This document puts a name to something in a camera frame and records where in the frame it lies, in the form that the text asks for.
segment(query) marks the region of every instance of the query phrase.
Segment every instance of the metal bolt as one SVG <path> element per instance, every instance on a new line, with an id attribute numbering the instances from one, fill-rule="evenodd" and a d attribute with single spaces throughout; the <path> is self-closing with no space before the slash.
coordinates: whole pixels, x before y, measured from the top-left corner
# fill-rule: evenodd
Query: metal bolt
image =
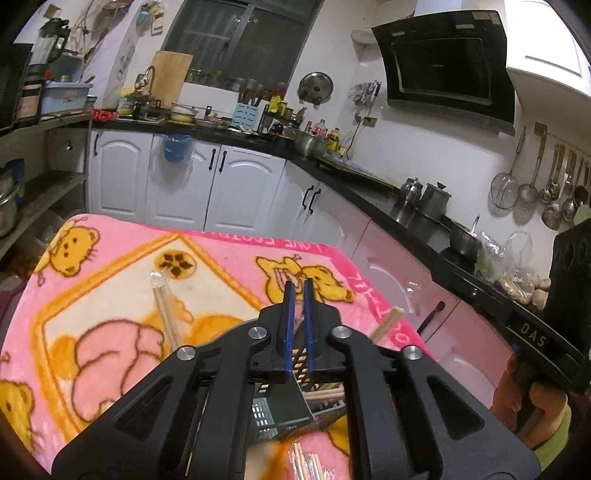
<path id="1" fill-rule="evenodd" d="M 195 354 L 197 351 L 192 346 L 184 346 L 178 350 L 177 357 L 186 361 L 195 358 Z"/>
<path id="2" fill-rule="evenodd" d="M 416 345 L 409 345 L 402 351 L 404 356 L 409 360 L 418 360 L 423 356 L 423 351 Z"/>
<path id="3" fill-rule="evenodd" d="M 267 329 L 265 327 L 252 327 L 248 330 L 248 336 L 253 340 L 260 340 L 267 336 Z"/>
<path id="4" fill-rule="evenodd" d="M 339 325 L 338 327 L 333 328 L 330 333 L 337 338 L 349 338 L 351 336 L 351 329 L 344 325 Z"/>

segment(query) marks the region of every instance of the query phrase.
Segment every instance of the countertop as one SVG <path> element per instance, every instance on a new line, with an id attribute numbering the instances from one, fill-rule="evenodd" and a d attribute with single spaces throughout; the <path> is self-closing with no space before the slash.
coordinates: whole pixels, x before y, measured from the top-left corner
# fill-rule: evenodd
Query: countertop
<path id="1" fill-rule="evenodd" d="M 521 309 L 500 289 L 474 275 L 474 265 L 466 262 L 449 246 L 450 220 L 441 222 L 421 215 L 414 209 L 397 205 L 397 193 L 385 187 L 322 164 L 308 160 L 294 151 L 280 148 L 260 138 L 248 138 L 228 131 L 174 124 L 152 124 L 114 120 L 95 123 L 94 128 L 152 134 L 186 134 L 196 140 L 254 150 L 284 158 L 301 167 L 365 213 L 394 240 L 408 250 L 430 271 L 433 280 L 470 303 L 489 320 L 506 324 L 511 312 Z"/>

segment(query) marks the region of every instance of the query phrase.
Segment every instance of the wooden cutting board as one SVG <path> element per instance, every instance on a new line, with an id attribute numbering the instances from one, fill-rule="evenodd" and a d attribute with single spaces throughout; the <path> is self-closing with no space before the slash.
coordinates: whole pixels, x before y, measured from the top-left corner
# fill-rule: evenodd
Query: wooden cutting board
<path id="1" fill-rule="evenodd" d="M 170 108 L 171 102 L 177 102 L 181 94 L 192 55 L 173 51 L 157 51 L 152 59 L 156 67 L 156 78 L 152 87 L 152 96 L 162 101 L 163 108 Z"/>

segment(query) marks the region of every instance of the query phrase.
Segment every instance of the range hood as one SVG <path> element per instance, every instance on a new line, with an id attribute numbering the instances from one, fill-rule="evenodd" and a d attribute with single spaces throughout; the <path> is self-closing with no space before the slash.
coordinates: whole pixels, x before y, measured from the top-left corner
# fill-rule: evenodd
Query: range hood
<path id="1" fill-rule="evenodd" d="M 455 8 L 451 11 L 440 11 Z M 372 29 L 384 59 L 388 104 L 515 135 L 515 90 L 498 12 L 470 0 L 420 0 L 411 18 Z"/>

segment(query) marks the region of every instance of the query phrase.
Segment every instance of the blue plastic container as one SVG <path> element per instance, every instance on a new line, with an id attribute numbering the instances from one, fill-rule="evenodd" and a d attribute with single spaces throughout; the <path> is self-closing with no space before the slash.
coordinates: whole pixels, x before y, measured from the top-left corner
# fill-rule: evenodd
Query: blue plastic container
<path id="1" fill-rule="evenodd" d="M 187 156 L 192 137 L 188 135 L 166 135 L 164 137 L 164 158 L 170 163 L 181 163 Z"/>

